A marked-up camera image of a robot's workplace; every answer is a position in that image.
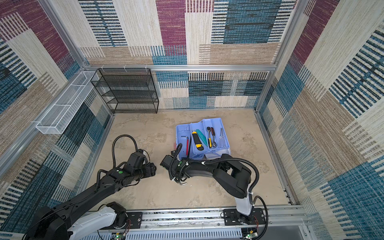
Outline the red hex key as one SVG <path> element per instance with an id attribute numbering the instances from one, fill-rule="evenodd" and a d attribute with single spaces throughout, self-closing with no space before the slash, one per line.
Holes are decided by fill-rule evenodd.
<path id="1" fill-rule="evenodd" d="M 189 137 L 188 136 L 181 136 L 181 139 L 184 141 L 183 142 L 183 146 L 185 147 L 185 153 L 184 153 L 184 155 L 185 155 L 185 157 L 188 157 L 189 156 L 189 143 L 190 143 L 190 141 L 189 141 Z"/>

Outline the black yellow utility knife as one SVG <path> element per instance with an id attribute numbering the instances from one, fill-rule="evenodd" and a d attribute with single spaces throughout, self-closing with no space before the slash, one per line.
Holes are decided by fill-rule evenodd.
<path id="1" fill-rule="evenodd" d="M 193 136 L 193 139 L 194 139 L 194 143 L 195 143 L 195 146 L 197 148 L 198 151 L 203 151 L 204 150 L 204 147 L 203 147 L 203 144 L 199 138 L 199 135 L 196 131 L 193 131 L 192 132 L 192 136 Z"/>

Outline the teal utility knife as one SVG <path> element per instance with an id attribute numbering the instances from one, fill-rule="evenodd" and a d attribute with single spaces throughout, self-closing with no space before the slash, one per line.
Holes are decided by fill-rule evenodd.
<path id="1" fill-rule="evenodd" d="M 209 145 L 208 145 L 206 136 L 205 136 L 199 129 L 197 129 L 196 132 L 197 132 L 197 134 L 198 134 L 198 136 L 199 136 L 201 142 L 202 142 L 205 146 L 208 147 Z"/>

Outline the yellow black handle ratchet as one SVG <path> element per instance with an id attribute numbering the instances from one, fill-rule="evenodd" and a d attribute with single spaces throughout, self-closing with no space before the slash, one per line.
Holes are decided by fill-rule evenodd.
<path id="1" fill-rule="evenodd" d="M 211 138 L 211 127 L 207 127 L 207 132 L 208 132 L 208 144 L 209 144 L 209 148 L 212 148 L 212 147 L 213 147 L 213 143 L 212 143 L 212 138 Z"/>

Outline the white and blue toolbox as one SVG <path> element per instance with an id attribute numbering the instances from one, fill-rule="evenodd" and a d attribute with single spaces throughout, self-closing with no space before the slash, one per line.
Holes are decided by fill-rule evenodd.
<path id="1" fill-rule="evenodd" d="M 220 118 L 176 126 L 176 145 L 182 144 L 178 159 L 213 160 L 231 154 L 229 140 Z"/>

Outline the black hex key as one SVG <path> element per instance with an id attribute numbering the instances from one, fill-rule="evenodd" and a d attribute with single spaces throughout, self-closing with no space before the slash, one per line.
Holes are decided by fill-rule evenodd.
<path id="1" fill-rule="evenodd" d="M 192 135 L 190 135 L 190 138 L 189 138 L 187 158 L 190 157 L 190 153 L 191 153 L 191 144 L 192 144 Z"/>

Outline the red black handle ratchet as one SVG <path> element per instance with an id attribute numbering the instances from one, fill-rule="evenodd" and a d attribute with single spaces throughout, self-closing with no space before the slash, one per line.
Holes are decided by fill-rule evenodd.
<path id="1" fill-rule="evenodd" d="M 211 134 L 212 134 L 212 145 L 213 145 L 213 148 L 216 148 L 217 147 L 216 133 L 215 133 L 215 130 L 214 130 L 213 127 L 211 127 Z"/>

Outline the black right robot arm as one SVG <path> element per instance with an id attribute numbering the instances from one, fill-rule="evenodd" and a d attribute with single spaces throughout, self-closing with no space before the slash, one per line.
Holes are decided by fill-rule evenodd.
<path id="1" fill-rule="evenodd" d="M 188 178 L 213 178 L 236 201 L 236 211 L 230 214 L 230 219 L 240 224 L 250 225 L 256 221 L 253 215 L 255 201 L 252 199 L 253 188 L 260 179 L 258 168 L 250 161 L 234 158 L 229 154 L 213 160 L 194 160 L 184 158 L 177 160 L 177 155 L 183 145 L 164 157 L 161 166 L 169 172 L 170 180 L 184 185 Z"/>

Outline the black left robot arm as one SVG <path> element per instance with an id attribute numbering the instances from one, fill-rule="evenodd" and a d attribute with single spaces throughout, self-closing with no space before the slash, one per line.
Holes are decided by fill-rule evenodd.
<path id="1" fill-rule="evenodd" d="M 115 144 L 123 137 L 130 138 L 135 145 L 135 152 L 128 161 L 119 165 L 116 163 Z M 87 211 L 110 195 L 128 187 L 133 181 L 153 177 L 156 166 L 147 161 L 146 156 L 139 151 L 135 139 L 130 135 L 118 136 L 112 146 L 113 168 L 109 171 L 99 170 L 97 182 L 74 198 L 50 209 L 41 208 L 34 216 L 24 240 L 68 240 L 74 234 L 69 231 L 72 224 Z"/>

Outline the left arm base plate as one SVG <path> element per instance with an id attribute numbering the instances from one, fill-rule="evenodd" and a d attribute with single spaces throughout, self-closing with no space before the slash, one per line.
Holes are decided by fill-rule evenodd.
<path id="1" fill-rule="evenodd" d="M 139 229 L 142 224 L 143 212 L 119 213 L 113 223 L 114 229 Z"/>

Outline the aluminium front rail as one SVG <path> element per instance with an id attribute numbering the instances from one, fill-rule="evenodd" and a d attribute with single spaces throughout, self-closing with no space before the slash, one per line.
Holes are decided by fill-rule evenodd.
<path id="1" fill-rule="evenodd" d="M 131 220 L 134 230 L 155 231 L 160 229 L 181 230 L 193 228 L 256 228 L 277 226 L 302 226 L 309 220 L 305 210 L 298 205 L 255 206 L 251 215 L 241 221 L 240 214 L 233 207 L 127 210 L 124 214 Z"/>

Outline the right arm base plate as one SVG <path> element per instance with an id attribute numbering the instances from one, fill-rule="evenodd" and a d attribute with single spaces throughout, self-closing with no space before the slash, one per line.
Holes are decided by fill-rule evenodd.
<path id="1" fill-rule="evenodd" d="M 261 208 L 252 208 L 251 213 L 247 216 L 240 214 L 236 209 L 224 209 L 221 217 L 226 226 L 264 225 L 266 223 L 266 215 Z"/>

